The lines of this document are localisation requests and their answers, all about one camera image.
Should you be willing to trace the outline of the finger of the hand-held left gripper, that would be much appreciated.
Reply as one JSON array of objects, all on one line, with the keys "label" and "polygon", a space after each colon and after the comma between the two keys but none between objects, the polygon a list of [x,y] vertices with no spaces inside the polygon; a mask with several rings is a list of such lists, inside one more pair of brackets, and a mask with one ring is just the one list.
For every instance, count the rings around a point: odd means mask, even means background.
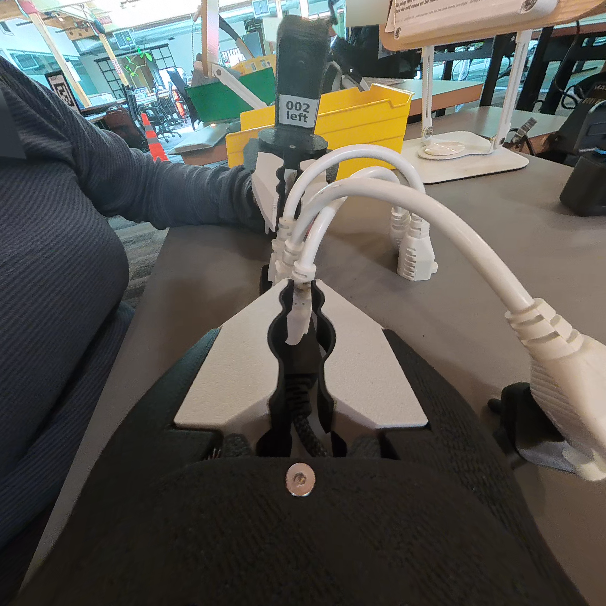
[{"label": "finger of the hand-held left gripper", "polygon": [[265,221],[266,232],[276,233],[278,220],[296,180],[296,169],[284,167],[275,155],[258,155],[252,173],[252,192]]}]

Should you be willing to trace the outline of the printed instruction sheet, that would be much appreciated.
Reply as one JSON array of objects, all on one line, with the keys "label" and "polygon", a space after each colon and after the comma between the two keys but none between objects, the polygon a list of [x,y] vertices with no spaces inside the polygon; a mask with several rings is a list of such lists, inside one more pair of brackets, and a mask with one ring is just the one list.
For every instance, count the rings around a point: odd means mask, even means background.
[{"label": "printed instruction sheet", "polygon": [[386,33],[469,32],[501,24],[516,25],[551,15],[558,1],[393,1]]}]

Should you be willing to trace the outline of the green plastic bin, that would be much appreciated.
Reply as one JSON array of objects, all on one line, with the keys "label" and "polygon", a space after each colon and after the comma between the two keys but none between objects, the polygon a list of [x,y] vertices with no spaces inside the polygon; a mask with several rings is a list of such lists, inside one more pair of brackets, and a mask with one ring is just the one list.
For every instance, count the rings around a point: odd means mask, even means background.
[{"label": "green plastic bin", "polygon": [[[266,105],[272,105],[275,102],[275,74],[271,67],[242,74],[239,82]],[[186,87],[186,93],[199,120],[203,123],[238,119],[242,112],[253,109],[250,104],[219,80],[212,80],[209,84],[196,87]]]}]

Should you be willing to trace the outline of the marker print sign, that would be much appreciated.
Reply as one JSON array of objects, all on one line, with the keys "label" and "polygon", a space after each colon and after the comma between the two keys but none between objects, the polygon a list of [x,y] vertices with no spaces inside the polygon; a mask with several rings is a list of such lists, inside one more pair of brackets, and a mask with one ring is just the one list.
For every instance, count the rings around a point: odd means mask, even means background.
[{"label": "marker print sign", "polygon": [[59,98],[61,98],[69,107],[80,112],[76,96],[72,92],[70,84],[61,70],[48,72],[45,74],[45,78],[50,89],[55,92]]}]

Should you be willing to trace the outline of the person's upper body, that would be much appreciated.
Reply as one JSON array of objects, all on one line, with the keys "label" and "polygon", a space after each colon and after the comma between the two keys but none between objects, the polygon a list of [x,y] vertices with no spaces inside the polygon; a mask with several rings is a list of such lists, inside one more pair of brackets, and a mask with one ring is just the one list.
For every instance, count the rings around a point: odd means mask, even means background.
[{"label": "person's upper body", "polygon": [[81,118],[1,59],[24,158],[1,159],[1,446],[62,408],[94,408],[132,311],[125,249],[107,221],[159,225],[143,197],[151,156]]}]

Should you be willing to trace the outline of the black office chair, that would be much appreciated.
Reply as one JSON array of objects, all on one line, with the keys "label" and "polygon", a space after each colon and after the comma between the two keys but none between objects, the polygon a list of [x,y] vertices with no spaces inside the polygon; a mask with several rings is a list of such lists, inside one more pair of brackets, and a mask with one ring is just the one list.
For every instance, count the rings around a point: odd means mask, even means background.
[{"label": "black office chair", "polygon": [[159,71],[166,95],[161,97],[161,105],[169,117],[171,127],[190,125],[190,115],[184,99],[186,83],[177,68],[164,68]]}]

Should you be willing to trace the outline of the orange traffic cone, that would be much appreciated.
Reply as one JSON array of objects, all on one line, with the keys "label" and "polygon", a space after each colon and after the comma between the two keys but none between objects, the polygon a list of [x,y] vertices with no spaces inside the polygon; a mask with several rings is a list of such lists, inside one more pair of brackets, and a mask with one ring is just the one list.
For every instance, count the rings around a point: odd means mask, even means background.
[{"label": "orange traffic cone", "polygon": [[151,122],[147,116],[147,113],[141,112],[140,118],[141,118],[142,124],[145,129],[148,149],[149,149],[149,152],[150,152],[153,160],[168,162],[169,159],[167,157],[167,154],[157,137],[155,129],[151,125]]}]

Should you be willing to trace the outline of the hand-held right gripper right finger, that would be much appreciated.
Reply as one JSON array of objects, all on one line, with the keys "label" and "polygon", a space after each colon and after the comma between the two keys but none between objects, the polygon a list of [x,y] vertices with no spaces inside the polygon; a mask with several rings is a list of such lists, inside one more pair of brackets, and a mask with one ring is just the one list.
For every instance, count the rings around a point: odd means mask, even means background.
[{"label": "hand-held right gripper right finger", "polygon": [[325,350],[318,416],[347,445],[361,435],[428,424],[383,327],[321,280],[313,283],[316,336]]}]

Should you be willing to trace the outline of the yellow plastic bin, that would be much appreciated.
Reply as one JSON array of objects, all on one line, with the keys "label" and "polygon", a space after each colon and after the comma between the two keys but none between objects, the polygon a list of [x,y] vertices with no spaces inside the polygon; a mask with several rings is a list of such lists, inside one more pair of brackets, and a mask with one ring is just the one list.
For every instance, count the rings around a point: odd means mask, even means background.
[{"label": "yellow plastic bin", "polygon": [[[315,133],[329,150],[371,144],[401,153],[413,93],[373,83],[361,92],[349,88],[322,95]],[[233,168],[244,163],[244,149],[266,127],[274,125],[273,106],[241,113],[240,132],[225,137],[227,160]]]}]

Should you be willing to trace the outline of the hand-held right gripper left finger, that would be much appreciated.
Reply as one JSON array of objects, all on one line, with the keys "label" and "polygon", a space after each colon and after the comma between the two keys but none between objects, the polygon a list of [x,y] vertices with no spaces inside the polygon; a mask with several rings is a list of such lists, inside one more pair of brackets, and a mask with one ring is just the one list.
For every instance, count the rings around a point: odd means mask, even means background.
[{"label": "hand-held right gripper left finger", "polygon": [[283,441],[290,416],[284,362],[290,283],[283,279],[224,322],[173,420],[184,430]]}]

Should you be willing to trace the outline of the black battery case blue trim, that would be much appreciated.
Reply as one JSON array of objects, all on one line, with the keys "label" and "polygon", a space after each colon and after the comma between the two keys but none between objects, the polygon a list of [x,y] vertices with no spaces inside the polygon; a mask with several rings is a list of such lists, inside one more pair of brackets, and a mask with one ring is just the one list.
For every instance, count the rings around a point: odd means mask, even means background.
[{"label": "black battery case blue trim", "polygon": [[559,199],[577,216],[605,216],[605,100],[588,110],[572,146],[577,157]]}]

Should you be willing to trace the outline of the grey-top table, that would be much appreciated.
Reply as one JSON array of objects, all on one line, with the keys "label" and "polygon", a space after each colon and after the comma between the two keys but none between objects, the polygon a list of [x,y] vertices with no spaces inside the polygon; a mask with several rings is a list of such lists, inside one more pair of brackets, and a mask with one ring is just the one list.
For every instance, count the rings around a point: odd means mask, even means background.
[{"label": "grey-top table", "polygon": [[[410,117],[420,121],[422,114],[422,81],[417,79],[398,78],[369,78],[365,81],[370,84],[381,84],[391,88],[406,90],[413,93]],[[480,99],[483,85],[480,82],[433,80],[432,84],[432,110],[445,110]]]}]

